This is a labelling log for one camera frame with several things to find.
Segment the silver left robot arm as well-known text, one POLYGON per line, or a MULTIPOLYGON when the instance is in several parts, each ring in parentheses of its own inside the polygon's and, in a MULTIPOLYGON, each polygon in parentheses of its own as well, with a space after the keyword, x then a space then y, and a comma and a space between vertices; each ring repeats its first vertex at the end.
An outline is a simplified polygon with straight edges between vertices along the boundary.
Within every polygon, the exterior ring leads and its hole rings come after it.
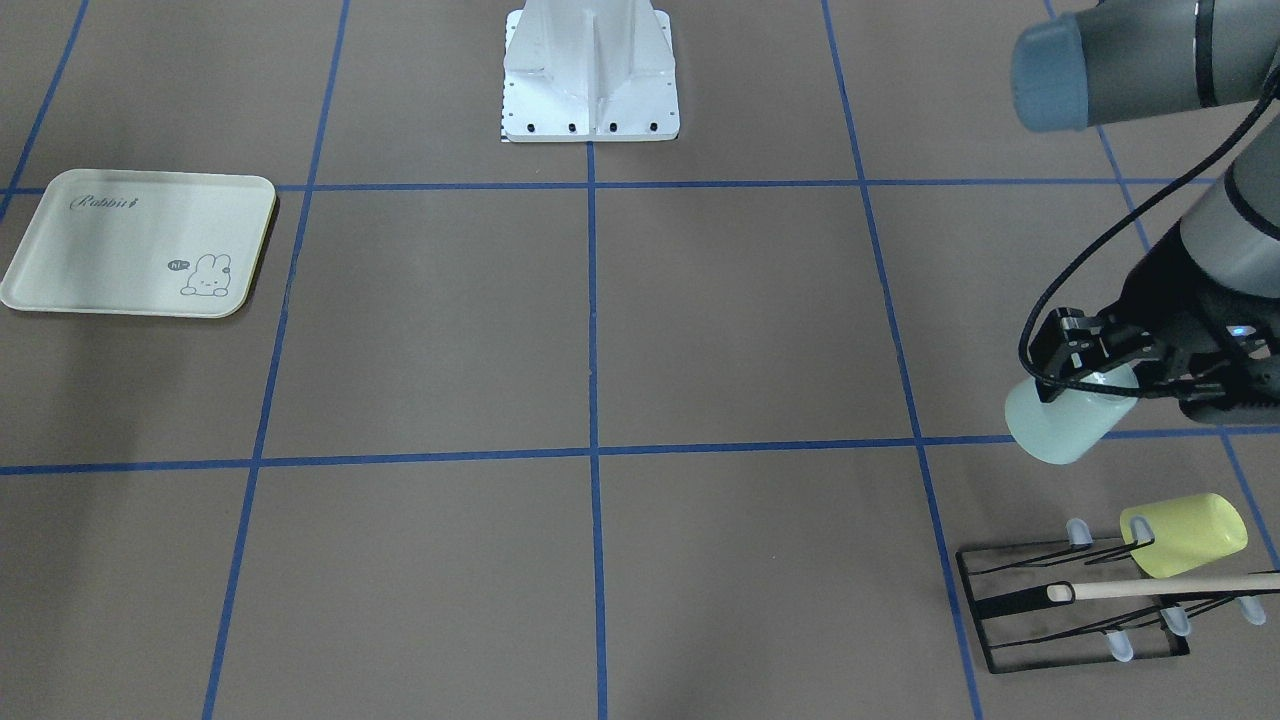
POLYGON ((1032 26, 1010 69, 1033 132, 1247 102, 1207 158, 1087 246, 1036 301, 1018 341, 1036 401, 1073 391, 1175 398, 1210 425, 1277 423, 1277 123, 1271 122, 1096 314, 1048 309, 1091 256, 1211 168, 1277 104, 1275 1, 1101 1, 1032 26))

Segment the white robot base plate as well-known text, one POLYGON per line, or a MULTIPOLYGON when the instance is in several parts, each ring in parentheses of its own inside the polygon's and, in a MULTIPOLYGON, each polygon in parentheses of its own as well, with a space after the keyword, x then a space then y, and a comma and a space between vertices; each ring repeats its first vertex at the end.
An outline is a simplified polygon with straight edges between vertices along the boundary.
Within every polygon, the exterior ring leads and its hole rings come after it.
POLYGON ((678 137, 672 22, 652 3, 526 1, 504 31, 502 141, 678 137))

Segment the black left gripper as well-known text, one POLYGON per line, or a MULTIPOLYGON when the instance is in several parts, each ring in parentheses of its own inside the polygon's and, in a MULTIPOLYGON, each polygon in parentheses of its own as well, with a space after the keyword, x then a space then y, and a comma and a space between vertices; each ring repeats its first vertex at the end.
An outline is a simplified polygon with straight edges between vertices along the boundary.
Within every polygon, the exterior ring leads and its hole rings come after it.
POLYGON ((1230 290, 1162 240, 1126 277, 1119 300, 1098 316, 1052 310, 1030 334, 1036 398, 1069 389, 1128 397, 1174 397, 1184 416, 1215 425, 1275 425, 1276 299, 1230 290))

